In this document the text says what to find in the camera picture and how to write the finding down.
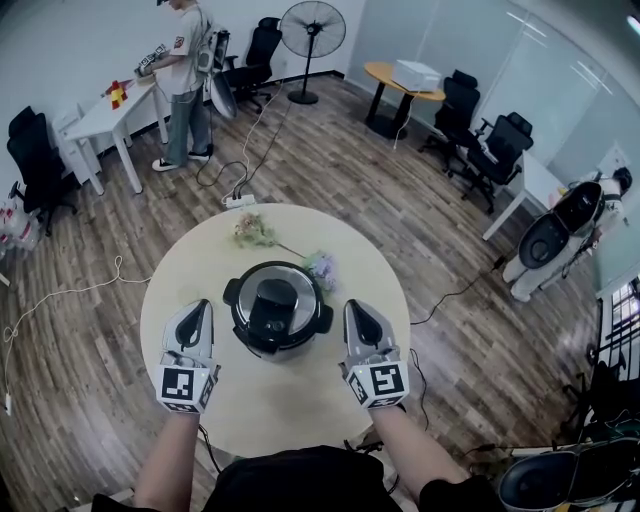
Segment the person's black shirt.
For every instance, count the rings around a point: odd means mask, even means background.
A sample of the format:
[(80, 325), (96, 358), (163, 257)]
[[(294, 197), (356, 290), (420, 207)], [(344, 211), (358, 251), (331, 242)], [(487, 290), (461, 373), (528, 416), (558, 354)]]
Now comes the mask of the person's black shirt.
[[(329, 446), (247, 458), (227, 466), (202, 512), (402, 512), (383, 483), (384, 467)], [(427, 483), (419, 512), (506, 512), (482, 476)]]

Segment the white desk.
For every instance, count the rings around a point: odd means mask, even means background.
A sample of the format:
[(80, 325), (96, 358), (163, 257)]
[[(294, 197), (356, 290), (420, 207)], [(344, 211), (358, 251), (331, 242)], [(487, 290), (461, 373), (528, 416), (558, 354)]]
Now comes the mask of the white desk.
[(149, 96), (153, 98), (154, 111), (157, 124), (160, 130), (161, 141), (168, 142), (168, 130), (165, 116), (161, 111), (160, 88), (155, 80), (138, 84), (136, 81), (127, 91), (128, 99), (124, 104), (113, 110), (109, 100), (105, 97), (99, 100), (96, 105), (75, 125), (70, 131), (67, 139), (76, 141), (78, 139), (96, 137), (103, 134), (110, 134), (116, 146), (120, 159), (129, 182), (136, 194), (143, 191), (138, 174), (128, 152), (126, 140), (130, 139), (127, 129), (127, 120), (139, 105)]
[(520, 169), (512, 180), (516, 194), (483, 233), (484, 241), (488, 241), (523, 204), (530, 204), (536, 213), (543, 213), (561, 199), (565, 186), (528, 151), (522, 153), (514, 168)]

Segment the person's right forearm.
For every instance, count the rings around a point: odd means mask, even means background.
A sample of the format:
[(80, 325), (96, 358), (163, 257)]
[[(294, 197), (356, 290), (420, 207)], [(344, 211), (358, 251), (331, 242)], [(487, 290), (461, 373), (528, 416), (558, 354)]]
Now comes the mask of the person's right forearm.
[(443, 480), (459, 484), (469, 477), (452, 456), (399, 407), (372, 409), (369, 414), (394, 468), (416, 504), (428, 483)]

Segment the round yellow table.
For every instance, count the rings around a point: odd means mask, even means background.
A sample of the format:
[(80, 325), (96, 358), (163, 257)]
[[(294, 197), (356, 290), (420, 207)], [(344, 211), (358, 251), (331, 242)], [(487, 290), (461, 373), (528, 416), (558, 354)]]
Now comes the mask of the round yellow table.
[[(405, 123), (409, 119), (412, 101), (416, 98), (432, 102), (442, 102), (446, 95), (443, 90), (435, 92), (410, 92), (392, 80), (392, 65), (386, 62), (367, 62), (365, 72), (378, 82), (376, 92), (370, 104), (365, 123), (369, 129), (389, 140), (402, 140), (406, 137)], [(386, 87), (394, 88), (402, 93), (401, 102), (393, 118), (377, 113)]]

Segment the open black backpack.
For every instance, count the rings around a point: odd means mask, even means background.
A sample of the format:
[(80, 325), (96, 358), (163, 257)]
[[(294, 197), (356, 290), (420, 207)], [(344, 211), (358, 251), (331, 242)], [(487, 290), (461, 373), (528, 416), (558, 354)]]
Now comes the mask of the open black backpack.
[(523, 235), (518, 247), (521, 263), (526, 269), (537, 270), (554, 260), (571, 237), (588, 237), (604, 206), (599, 182), (586, 181), (571, 189)]
[(640, 482), (640, 439), (578, 444), (526, 457), (503, 475), (498, 496), (517, 512), (604, 505)]
[(237, 116), (237, 104), (223, 71), (228, 43), (228, 31), (209, 29), (198, 47), (197, 71), (204, 76), (205, 89), (216, 111), (232, 120)]

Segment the white box appliance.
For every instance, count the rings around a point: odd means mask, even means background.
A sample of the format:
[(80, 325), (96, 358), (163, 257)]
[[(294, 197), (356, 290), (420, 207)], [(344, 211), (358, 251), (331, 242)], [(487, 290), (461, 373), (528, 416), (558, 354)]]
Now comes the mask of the white box appliance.
[(391, 80), (410, 92), (435, 92), (441, 74), (424, 63), (398, 59), (392, 66)]

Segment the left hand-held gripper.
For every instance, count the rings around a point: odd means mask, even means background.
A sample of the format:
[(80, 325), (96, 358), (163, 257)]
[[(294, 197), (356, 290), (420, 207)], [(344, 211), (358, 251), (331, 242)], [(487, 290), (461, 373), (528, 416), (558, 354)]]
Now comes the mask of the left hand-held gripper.
[(160, 364), (156, 368), (156, 400), (176, 413), (203, 414), (218, 383), (220, 365), (181, 355), (210, 357), (214, 336), (213, 307), (207, 299), (184, 306), (166, 323)]

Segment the white drawer cabinet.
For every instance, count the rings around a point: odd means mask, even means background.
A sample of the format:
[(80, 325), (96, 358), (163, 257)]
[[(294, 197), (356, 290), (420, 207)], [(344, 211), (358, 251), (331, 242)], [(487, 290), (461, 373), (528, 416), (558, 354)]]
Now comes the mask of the white drawer cabinet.
[(82, 110), (76, 104), (59, 113), (51, 122), (56, 145), (66, 168), (63, 175), (72, 173), (80, 185), (89, 180), (89, 173), (97, 175), (102, 170), (90, 139), (84, 138), (76, 141), (67, 139), (70, 131), (82, 118)]

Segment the black office chair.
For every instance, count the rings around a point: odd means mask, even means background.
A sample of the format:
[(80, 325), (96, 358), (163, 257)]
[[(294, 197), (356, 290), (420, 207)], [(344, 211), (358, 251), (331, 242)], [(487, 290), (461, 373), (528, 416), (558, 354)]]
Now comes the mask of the black office chair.
[(225, 57), (229, 69), (224, 72), (224, 76), (236, 101), (250, 101), (255, 105), (257, 114), (262, 113), (263, 105), (256, 97), (262, 96), (267, 101), (272, 99), (270, 93), (259, 92), (258, 88), (272, 76), (271, 58), (282, 39), (279, 22), (280, 19), (275, 17), (265, 17), (259, 21), (253, 31), (244, 66), (235, 67), (237, 56)]
[(532, 125), (517, 112), (499, 115), (488, 137), (478, 148), (467, 152), (463, 176), (470, 182), (468, 191), (477, 189), (488, 203), (487, 213), (494, 212), (495, 189), (508, 185), (520, 172), (516, 162), (534, 144)]
[(470, 131), (480, 92), (477, 79), (459, 70), (443, 80), (443, 90), (445, 100), (435, 114), (434, 128), (418, 151), (437, 149), (444, 158), (444, 171), (452, 176), (457, 171), (451, 169), (451, 160), (464, 163), (457, 149), (480, 148), (477, 137)]
[(27, 214), (35, 213), (39, 222), (45, 222), (45, 235), (50, 237), (56, 210), (66, 207), (76, 215), (77, 208), (66, 200), (73, 185), (63, 177), (66, 167), (59, 149), (49, 141), (45, 115), (25, 107), (11, 120), (8, 136), (7, 150), (22, 177), (8, 198), (19, 198)]

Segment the pink artificial flower bouquet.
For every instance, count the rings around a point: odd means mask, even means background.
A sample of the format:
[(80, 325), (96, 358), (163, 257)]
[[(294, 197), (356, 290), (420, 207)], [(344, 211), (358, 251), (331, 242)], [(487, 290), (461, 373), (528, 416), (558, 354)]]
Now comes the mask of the pink artificial flower bouquet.
[(305, 258), (304, 255), (281, 243), (275, 230), (264, 221), (261, 214), (243, 213), (234, 227), (232, 239), (241, 248), (279, 247), (299, 258)]

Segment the pack of water bottles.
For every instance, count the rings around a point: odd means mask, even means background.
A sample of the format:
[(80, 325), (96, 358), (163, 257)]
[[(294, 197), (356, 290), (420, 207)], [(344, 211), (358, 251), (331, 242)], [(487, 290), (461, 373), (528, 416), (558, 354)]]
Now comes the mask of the pack of water bottles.
[(12, 248), (33, 251), (40, 240), (39, 222), (13, 200), (0, 203), (0, 252)]

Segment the red yellow blocks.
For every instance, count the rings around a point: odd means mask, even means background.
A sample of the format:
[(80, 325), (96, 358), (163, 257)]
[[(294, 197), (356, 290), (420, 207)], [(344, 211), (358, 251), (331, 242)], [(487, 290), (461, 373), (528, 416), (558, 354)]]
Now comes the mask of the red yellow blocks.
[(123, 103), (128, 99), (127, 88), (131, 85), (131, 80), (118, 81), (114, 80), (109, 88), (103, 94), (106, 97), (113, 110), (120, 108)]

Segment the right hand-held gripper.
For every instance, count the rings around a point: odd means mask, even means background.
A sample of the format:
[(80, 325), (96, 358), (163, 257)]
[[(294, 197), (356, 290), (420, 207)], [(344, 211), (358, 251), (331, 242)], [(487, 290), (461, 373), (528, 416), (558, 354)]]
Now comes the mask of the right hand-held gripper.
[(400, 356), (392, 324), (359, 299), (343, 309), (344, 341), (350, 356), (339, 364), (345, 383), (364, 409), (398, 405), (410, 393), (407, 362)]

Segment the person's left forearm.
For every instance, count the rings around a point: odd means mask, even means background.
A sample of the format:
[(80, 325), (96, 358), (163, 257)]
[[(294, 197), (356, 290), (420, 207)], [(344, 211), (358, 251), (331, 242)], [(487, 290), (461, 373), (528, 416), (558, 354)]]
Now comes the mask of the person's left forearm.
[(199, 420), (190, 413), (168, 416), (138, 476), (136, 508), (189, 512)]

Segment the black silver pressure cooker lid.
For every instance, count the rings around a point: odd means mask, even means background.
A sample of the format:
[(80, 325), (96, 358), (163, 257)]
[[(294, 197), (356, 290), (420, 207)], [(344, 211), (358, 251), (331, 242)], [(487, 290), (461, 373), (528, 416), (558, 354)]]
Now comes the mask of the black silver pressure cooker lid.
[(234, 327), (271, 340), (299, 342), (313, 334), (327, 334), (334, 318), (315, 279), (285, 261), (255, 265), (229, 280), (223, 301)]

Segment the black standing fan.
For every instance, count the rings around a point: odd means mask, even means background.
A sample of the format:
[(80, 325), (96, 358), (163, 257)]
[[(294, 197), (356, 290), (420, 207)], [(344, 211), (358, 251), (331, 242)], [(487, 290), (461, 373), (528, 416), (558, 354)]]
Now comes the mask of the black standing fan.
[(313, 105), (319, 97), (308, 89), (313, 59), (334, 53), (346, 37), (346, 22), (331, 4), (306, 0), (291, 6), (280, 19), (281, 41), (295, 55), (305, 59), (302, 87), (288, 94), (290, 102)]

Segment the black pressure cooker body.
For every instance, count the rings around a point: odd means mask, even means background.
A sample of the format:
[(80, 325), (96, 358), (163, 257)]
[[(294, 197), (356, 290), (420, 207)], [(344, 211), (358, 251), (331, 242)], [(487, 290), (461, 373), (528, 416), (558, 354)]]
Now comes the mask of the black pressure cooker body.
[(292, 339), (271, 340), (262, 338), (256, 334), (251, 334), (247, 329), (236, 326), (233, 328), (234, 335), (254, 356), (269, 362), (280, 363), (306, 354), (314, 340), (318, 337), (313, 334), (307, 339), (294, 342)]

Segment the round beige table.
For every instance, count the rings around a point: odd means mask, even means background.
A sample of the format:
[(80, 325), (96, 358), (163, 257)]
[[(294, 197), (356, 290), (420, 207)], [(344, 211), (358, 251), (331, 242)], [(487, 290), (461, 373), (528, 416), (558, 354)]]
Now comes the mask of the round beige table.
[(143, 301), (140, 319), (145, 365), (154, 372), (167, 321), (190, 303), (206, 299), (214, 310), (218, 384), (201, 415), (215, 448), (256, 457), (317, 445), (339, 446), (371, 424), (349, 386), (340, 363), (346, 355), (343, 321), (307, 343), (294, 357), (268, 361), (251, 354), (233, 334), (223, 292), (233, 278), (266, 261), (296, 263), (318, 251), (333, 259), (337, 286), (328, 298), (335, 312), (346, 301), (373, 306), (392, 324), (402, 352), (410, 346), (409, 311), (401, 284), (382, 253), (343, 221), (315, 209), (289, 204), (255, 204), (276, 235), (269, 248), (241, 247), (233, 238), (241, 209), (202, 222), (165, 254)]

